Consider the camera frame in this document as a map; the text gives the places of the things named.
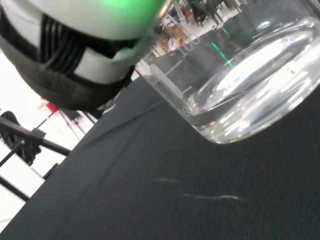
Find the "metal stand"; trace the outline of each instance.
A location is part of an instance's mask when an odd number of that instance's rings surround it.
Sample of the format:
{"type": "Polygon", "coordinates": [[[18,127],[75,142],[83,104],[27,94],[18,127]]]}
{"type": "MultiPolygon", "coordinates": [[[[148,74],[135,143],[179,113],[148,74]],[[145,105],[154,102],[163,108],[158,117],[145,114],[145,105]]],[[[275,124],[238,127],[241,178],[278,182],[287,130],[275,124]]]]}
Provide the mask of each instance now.
{"type": "Polygon", "coordinates": [[[5,131],[12,133],[14,135],[17,135],[18,137],[21,137],[25,140],[28,140],[31,143],[38,144],[39,146],[43,146],[47,149],[50,149],[58,154],[68,156],[71,152],[69,149],[66,149],[60,145],[57,145],[51,141],[48,141],[46,139],[41,139],[37,135],[39,132],[41,132],[38,129],[33,129],[32,131],[28,131],[25,128],[18,126],[14,124],[11,121],[8,121],[2,117],[0,117],[0,129],[4,129],[5,131]]]}
{"type": "MultiPolygon", "coordinates": [[[[3,166],[17,151],[25,144],[25,141],[28,141],[34,145],[37,146],[43,146],[47,149],[50,149],[56,153],[59,153],[64,156],[68,156],[70,154],[70,150],[66,149],[60,145],[57,145],[51,141],[48,141],[44,139],[46,133],[43,131],[40,131],[39,129],[35,128],[32,131],[28,131],[25,128],[14,124],[13,122],[4,119],[3,117],[0,117],[0,129],[3,129],[11,134],[17,135],[18,137],[23,138],[22,141],[20,141],[12,151],[5,156],[4,159],[0,161],[0,167],[3,166]]],[[[4,178],[0,176],[0,185],[4,186],[6,189],[8,189],[10,192],[12,192],[14,195],[18,196],[24,201],[28,201],[29,197],[26,196],[23,192],[18,190],[16,187],[14,187],[12,184],[10,184],[8,181],[6,181],[4,178]]]]}

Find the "red object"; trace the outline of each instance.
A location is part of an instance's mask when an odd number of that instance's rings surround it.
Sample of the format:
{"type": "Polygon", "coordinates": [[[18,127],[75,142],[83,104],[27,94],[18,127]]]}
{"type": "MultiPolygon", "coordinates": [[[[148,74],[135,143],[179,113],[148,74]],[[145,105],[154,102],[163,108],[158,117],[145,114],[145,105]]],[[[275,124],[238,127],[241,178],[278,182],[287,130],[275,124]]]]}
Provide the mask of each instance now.
{"type": "Polygon", "coordinates": [[[50,109],[50,111],[53,114],[58,111],[58,108],[55,105],[53,105],[51,102],[47,103],[46,107],[50,109]]]}

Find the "glass beaker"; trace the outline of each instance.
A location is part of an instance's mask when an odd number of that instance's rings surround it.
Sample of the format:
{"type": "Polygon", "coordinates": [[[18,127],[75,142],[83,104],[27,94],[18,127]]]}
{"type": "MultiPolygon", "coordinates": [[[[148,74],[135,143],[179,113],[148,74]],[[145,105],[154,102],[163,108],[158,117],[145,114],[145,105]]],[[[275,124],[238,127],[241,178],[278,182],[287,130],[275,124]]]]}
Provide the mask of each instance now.
{"type": "Polygon", "coordinates": [[[320,83],[318,0],[173,0],[137,70],[205,138],[256,134],[320,83]]]}

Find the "black tablecloth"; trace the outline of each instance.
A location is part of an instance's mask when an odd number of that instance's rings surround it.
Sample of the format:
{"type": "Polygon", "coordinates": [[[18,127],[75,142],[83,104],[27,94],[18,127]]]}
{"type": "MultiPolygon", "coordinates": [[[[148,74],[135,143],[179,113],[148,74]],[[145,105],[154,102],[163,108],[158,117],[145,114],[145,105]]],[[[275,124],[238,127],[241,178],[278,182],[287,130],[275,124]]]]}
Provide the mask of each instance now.
{"type": "Polygon", "coordinates": [[[217,145],[138,79],[0,240],[320,239],[319,111],[217,145]]]}

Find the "metal pole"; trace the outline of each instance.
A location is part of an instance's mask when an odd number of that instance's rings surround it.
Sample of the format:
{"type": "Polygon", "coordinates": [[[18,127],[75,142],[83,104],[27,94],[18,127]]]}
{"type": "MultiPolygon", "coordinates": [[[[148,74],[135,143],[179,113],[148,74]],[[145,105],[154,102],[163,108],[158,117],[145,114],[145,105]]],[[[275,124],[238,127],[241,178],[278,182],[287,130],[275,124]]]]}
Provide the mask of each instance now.
{"type": "Polygon", "coordinates": [[[4,186],[6,189],[8,189],[11,193],[13,193],[14,195],[18,196],[19,198],[21,198],[22,200],[24,200],[25,202],[27,202],[30,198],[25,195],[22,191],[18,190],[16,187],[14,187],[13,185],[11,185],[7,180],[5,180],[4,178],[2,178],[0,176],[0,185],[4,186]]]}
{"type": "Polygon", "coordinates": [[[8,153],[7,156],[4,157],[4,159],[2,159],[0,161],[0,168],[14,155],[16,154],[19,149],[21,148],[21,146],[25,144],[25,140],[20,141],[12,150],[11,152],[8,153]]]}
{"type": "Polygon", "coordinates": [[[9,133],[17,135],[18,137],[21,137],[35,144],[41,145],[47,149],[55,151],[56,153],[62,154],[64,156],[68,156],[71,152],[69,149],[66,149],[46,139],[38,139],[37,137],[33,136],[30,131],[26,130],[25,128],[19,125],[14,124],[13,122],[7,119],[4,119],[3,117],[0,117],[0,129],[4,129],[9,133]]]}

